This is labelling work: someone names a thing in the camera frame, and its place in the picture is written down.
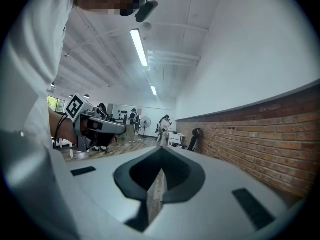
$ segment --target white shirt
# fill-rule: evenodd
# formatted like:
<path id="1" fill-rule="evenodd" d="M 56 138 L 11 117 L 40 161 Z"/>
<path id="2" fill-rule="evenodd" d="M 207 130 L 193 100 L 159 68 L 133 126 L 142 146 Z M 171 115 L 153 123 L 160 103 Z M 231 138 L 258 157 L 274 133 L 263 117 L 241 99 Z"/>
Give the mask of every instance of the white shirt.
<path id="1" fill-rule="evenodd" d="M 166 119 L 162 119 L 162 121 L 161 121 L 161 129 L 165 129 L 164 134 L 168 134 L 169 127 L 170 127 L 169 121 L 166 121 Z"/>
<path id="2" fill-rule="evenodd" d="M 52 146 L 47 89 L 58 73 L 73 4 L 74 0 L 30 0 L 12 26 L 0 57 L 1 128 L 23 130 L 46 146 Z"/>

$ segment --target woman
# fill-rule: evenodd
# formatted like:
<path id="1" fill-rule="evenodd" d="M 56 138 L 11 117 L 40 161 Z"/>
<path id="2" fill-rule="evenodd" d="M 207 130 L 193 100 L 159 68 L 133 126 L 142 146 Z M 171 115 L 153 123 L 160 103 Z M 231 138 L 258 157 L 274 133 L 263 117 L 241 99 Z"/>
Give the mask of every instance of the woman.
<path id="1" fill-rule="evenodd" d="M 164 147 L 167 143 L 167 136 L 169 135 L 169 127 L 172 125 L 171 122 L 169 122 L 170 118 L 166 114 L 165 117 L 163 117 L 160 122 L 158 123 L 158 129 L 159 129 L 159 136 L 157 139 L 158 147 Z"/>
<path id="2" fill-rule="evenodd" d="M 102 119 L 106 119 L 107 118 L 107 108 L 106 108 L 106 105 L 103 104 L 103 103 L 100 103 L 100 105 L 98 106 L 98 109 L 100 109 L 100 114 L 101 114 L 101 118 Z M 101 147 L 101 151 L 106 151 L 107 147 L 106 146 L 102 146 Z M 94 146 L 92 149 L 92 151 L 95 151 L 95 152 L 99 152 L 99 147 L 97 146 Z"/>
<path id="3" fill-rule="evenodd" d="M 137 117 L 139 115 L 137 114 L 137 110 L 134 108 L 131 110 L 131 115 L 128 118 L 128 120 L 130 121 L 130 125 L 126 126 L 126 132 L 127 135 L 130 137 L 130 143 L 136 143 L 135 141 L 135 136 L 136 136 L 136 122 L 137 122 Z"/>

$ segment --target brick wall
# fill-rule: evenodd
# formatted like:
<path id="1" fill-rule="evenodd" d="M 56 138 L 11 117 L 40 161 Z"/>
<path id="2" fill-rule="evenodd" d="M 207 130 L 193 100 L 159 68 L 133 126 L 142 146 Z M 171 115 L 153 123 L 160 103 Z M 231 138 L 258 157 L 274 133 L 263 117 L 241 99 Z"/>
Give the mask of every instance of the brick wall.
<path id="1" fill-rule="evenodd" d="M 240 110 L 177 121 L 196 152 L 227 161 L 286 192 L 305 197 L 320 170 L 320 86 Z"/>

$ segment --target black chair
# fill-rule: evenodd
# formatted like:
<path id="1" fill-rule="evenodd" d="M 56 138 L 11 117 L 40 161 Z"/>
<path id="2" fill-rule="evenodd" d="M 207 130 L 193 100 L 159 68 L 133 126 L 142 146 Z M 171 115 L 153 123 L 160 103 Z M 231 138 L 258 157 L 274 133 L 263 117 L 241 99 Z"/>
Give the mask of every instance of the black chair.
<path id="1" fill-rule="evenodd" d="M 195 151 L 194 146 L 195 146 L 195 144 L 196 144 L 196 142 L 198 140 L 198 137 L 201 135 L 201 128 L 195 128 L 192 131 L 192 135 L 193 135 L 193 137 L 191 138 L 188 150 L 194 152 Z M 172 144 L 172 147 L 177 148 L 178 146 L 179 146 L 179 144 L 176 144 L 176 143 Z M 183 150 L 185 150 L 187 148 L 187 145 L 181 145 L 181 146 L 182 146 Z"/>

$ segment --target window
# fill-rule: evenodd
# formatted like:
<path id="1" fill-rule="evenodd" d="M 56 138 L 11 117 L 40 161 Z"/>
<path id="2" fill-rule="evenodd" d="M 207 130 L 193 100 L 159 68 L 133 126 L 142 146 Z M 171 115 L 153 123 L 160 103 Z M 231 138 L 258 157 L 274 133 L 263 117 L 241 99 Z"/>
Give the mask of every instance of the window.
<path id="1" fill-rule="evenodd" d="M 48 106 L 50 107 L 50 109 L 52 109 L 53 111 L 55 112 L 64 111 L 64 106 L 65 106 L 64 100 L 48 96 L 48 98 L 46 99 L 46 102 L 48 103 Z"/>

